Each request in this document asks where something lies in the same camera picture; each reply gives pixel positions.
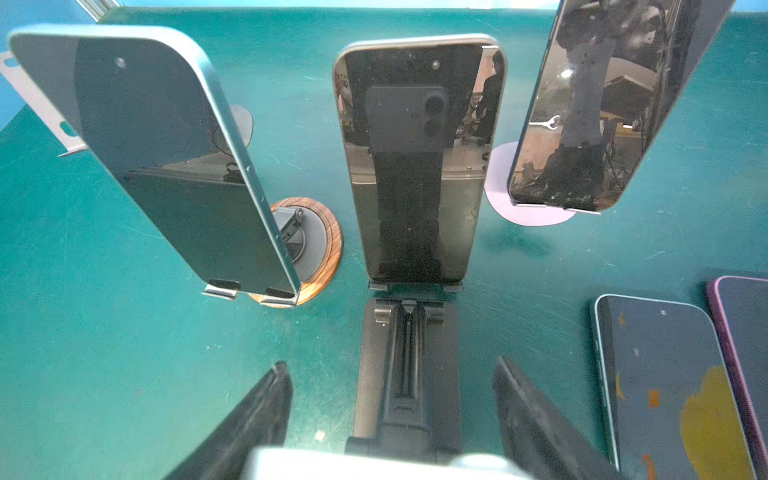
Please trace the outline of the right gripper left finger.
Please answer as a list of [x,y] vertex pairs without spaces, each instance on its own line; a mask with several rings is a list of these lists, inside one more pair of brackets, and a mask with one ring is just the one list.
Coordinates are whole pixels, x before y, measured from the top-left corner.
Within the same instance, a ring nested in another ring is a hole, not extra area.
[[279,361],[166,477],[238,479],[251,450],[284,444],[292,398],[288,366]]

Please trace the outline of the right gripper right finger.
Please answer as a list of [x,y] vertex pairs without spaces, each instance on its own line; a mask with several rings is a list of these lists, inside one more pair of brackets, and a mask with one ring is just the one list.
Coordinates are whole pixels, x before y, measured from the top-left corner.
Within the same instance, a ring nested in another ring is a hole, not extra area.
[[620,479],[597,451],[511,359],[493,370],[504,455],[535,479]]

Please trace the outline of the black folding phone stand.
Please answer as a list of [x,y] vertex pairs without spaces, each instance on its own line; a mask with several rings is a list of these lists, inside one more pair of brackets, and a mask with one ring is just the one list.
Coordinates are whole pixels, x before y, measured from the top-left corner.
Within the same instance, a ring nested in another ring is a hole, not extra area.
[[458,313],[447,284],[370,281],[348,455],[447,464],[462,450]]

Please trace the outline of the white-edged phone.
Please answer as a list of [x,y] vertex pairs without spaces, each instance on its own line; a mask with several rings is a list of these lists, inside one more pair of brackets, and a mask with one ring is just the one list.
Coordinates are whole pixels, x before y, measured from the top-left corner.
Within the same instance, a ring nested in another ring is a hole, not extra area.
[[333,74],[369,279],[466,275],[504,89],[485,34],[359,41]]

